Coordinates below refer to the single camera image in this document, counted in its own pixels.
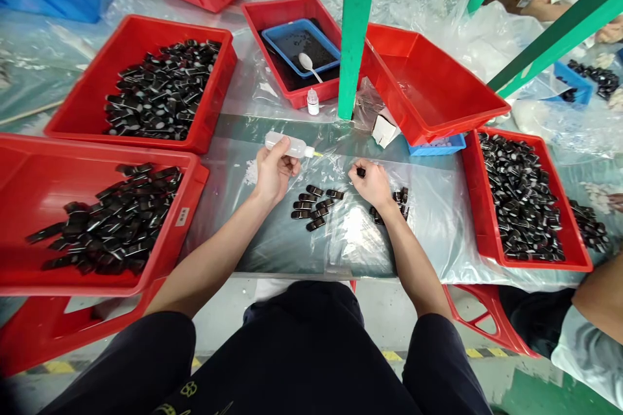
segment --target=green floor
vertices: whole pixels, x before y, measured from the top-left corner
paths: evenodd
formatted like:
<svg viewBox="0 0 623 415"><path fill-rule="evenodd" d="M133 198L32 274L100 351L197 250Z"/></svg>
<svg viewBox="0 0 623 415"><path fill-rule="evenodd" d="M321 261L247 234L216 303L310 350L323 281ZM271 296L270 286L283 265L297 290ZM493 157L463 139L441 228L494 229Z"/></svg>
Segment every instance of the green floor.
<svg viewBox="0 0 623 415"><path fill-rule="evenodd" d="M543 381L515 369L513 385L502 399L500 409L508 415L620 415L622 412L595 391L563 376L563 386Z"/></svg>

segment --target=red plastic stool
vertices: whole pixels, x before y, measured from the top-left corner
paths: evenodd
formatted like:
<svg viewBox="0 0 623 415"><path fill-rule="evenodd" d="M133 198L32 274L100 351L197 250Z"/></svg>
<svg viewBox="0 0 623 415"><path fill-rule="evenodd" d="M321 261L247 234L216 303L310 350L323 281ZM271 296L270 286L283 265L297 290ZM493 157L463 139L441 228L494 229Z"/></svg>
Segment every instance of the red plastic stool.
<svg viewBox="0 0 623 415"><path fill-rule="evenodd" d="M502 303L500 302L500 292L497 285L454 285L456 288L461 289L463 291L469 292L474 297L478 299L480 303L484 305L487 309L483 314L479 317L471 320L465 321L459 315L456 306L452 302L452 297L450 296L450 292L448 287L444 285L444 291L446 292L446 297L448 298L448 303L450 304L450 308L452 309L452 316L458 322L465 324L469 329L477 332L478 334L492 340L499 346L507 348L508 350L512 350L515 353L519 353L521 355L527 355L532 358L540 358L541 356L538 353L533 352L521 339L519 334L515 332L513 326L510 321L506 317L506 313L504 312L504 308L502 308ZM490 334L478 327L478 324L482 323L487 318L491 317L493 322L495 323L496 331L495 334Z"/></svg>
<svg viewBox="0 0 623 415"><path fill-rule="evenodd" d="M65 313L71 297L30 297L0 329L0 368L8 377L117 333L143 316L166 280L155 280L134 310L109 321L94 307Z"/></svg>

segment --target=wooden stick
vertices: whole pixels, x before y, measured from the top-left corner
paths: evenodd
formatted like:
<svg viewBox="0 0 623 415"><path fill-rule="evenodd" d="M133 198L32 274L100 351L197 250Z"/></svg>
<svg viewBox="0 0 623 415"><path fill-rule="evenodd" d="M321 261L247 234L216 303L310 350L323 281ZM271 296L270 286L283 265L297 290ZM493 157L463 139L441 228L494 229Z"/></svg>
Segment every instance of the wooden stick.
<svg viewBox="0 0 623 415"><path fill-rule="evenodd" d="M0 125L4 125L6 123L11 123L17 120L21 120L22 118L30 117L31 115L36 115L37 113L45 112L46 110L50 110L51 108L58 107L63 103L63 101L53 102L52 104L48 104L34 110L29 110L27 112L20 113L13 117L9 117L8 119L0 120Z"/></svg>

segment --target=glue bottle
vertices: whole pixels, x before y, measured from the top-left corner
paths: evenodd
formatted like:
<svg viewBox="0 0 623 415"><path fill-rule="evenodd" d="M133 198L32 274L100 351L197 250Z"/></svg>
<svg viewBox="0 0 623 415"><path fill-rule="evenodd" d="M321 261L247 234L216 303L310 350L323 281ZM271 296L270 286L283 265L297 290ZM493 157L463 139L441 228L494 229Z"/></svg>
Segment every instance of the glue bottle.
<svg viewBox="0 0 623 415"><path fill-rule="evenodd" d="M318 115L320 113L318 94L316 94L313 88L307 91L307 111L310 115Z"/></svg>
<svg viewBox="0 0 623 415"><path fill-rule="evenodd" d="M266 147L271 150L273 146L281 141L284 136L285 135L283 133L266 133ZM321 155L318 152L315 152L313 147L307 146L307 144L305 144L305 141L303 141L302 139L293 138L291 136L288 136L288 138L290 138L290 149L288 149L286 156L301 159L303 157L314 157Z"/></svg>

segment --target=person's hand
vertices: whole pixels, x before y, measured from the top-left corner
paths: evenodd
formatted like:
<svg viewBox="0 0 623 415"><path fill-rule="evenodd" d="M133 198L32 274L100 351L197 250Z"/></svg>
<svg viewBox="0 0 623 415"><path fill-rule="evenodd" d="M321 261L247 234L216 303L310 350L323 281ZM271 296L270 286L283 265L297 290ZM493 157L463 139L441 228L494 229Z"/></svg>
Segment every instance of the person's hand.
<svg viewBox="0 0 623 415"><path fill-rule="evenodd" d="M617 193L615 195L608 195L608 201L610 207L616 209L620 213L623 213L623 194Z"/></svg>
<svg viewBox="0 0 623 415"><path fill-rule="evenodd" d="M300 161L286 156L290 149L290 138L284 136L273 149L265 147L258 152L258 184L255 192L260 199L273 208L286 195L287 182L291 176L298 176Z"/></svg>
<svg viewBox="0 0 623 415"><path fill-rule="evenodd" d="M361 178L357 175L357 168L365 169L365 177ZM349 170L348 176L352 180L352 184L359 194L372 204L379 213L386 206L397 206L391 197L391 189L389 188L389 179L387 172L382 165L377 165L366 159L359 159Z"/></svg>
<svg viewBox="0 0 623 415"><path fill-rule="evenodd" d="M597 31L597 42L615 43L623 39L623 23L608 23Z"/></svg>

